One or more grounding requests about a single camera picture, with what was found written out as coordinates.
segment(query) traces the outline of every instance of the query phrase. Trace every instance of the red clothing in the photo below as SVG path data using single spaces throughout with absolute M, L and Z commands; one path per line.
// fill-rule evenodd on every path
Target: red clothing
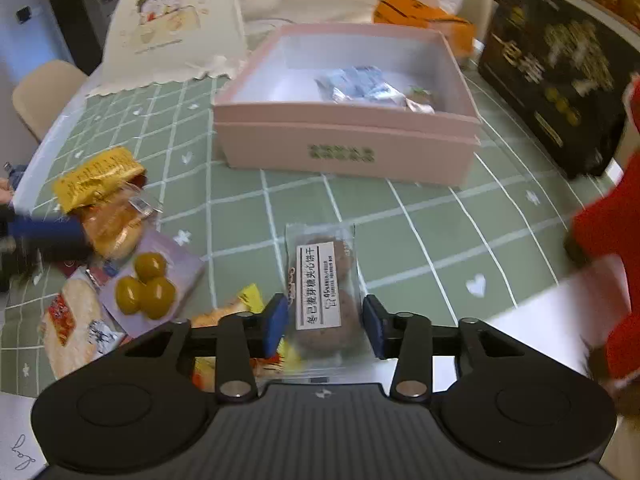
M 626 97 L 627 114 L 640 130 L 640 80 Z M 609 372 L 621 379 L 640 369 L 640 151 L 619 184 L 576 215 L 573 234 L 591 258 L 617 254 L 625 265 L 631 314 L 613 329 L 605 346 Z

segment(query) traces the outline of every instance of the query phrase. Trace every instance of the pink box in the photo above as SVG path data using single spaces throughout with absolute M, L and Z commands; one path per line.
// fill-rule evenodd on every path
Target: pink box
M 434 91 L 437 111 L 323 101 L 326 70 L 373 65 L 391 86 Z M 383 24 L 290 25 L 273 32 L 216 96 L 214 128 L 235 168 L 318 171 L 459 186 L 481 122 L 439 32 Z

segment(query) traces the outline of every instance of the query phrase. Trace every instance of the white paper bag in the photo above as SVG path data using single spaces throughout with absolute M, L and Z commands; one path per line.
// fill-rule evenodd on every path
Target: white paper bag
M 217 75 L 245 53 L 238 0 L 120 0 L 94 93 Z

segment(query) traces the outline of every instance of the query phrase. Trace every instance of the handwritten signature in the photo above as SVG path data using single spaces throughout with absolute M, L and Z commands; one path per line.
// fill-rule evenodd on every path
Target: handwritten signature
M 13 451 L 18 458 L 24 459 L 24 462 L 18 464 L 15 467 L 16 471 L 23 471 L 28 468 L 30 463 L 36 461 L 34 458 L 31 458 L 29 455 L 25 455 L 24 453 L 21 453 L 20 451 L 18 451 L 22 446 L 22 444 L 24 444 L 24 441 L 25 441 L 25 436 L 22 434 L 21 436 L 18 437 L 18 440 L 16 441 L 14 446 L 11 448 L 11 451 Z

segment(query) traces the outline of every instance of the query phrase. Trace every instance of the orange bag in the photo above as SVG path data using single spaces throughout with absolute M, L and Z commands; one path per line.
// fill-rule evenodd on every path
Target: orange bag
M 373 12 L 373 22 L 439 30 L 458 63 L 466 61 L 474 51 L 476 27 L 471 22 L 418 0 L 380 0 Z

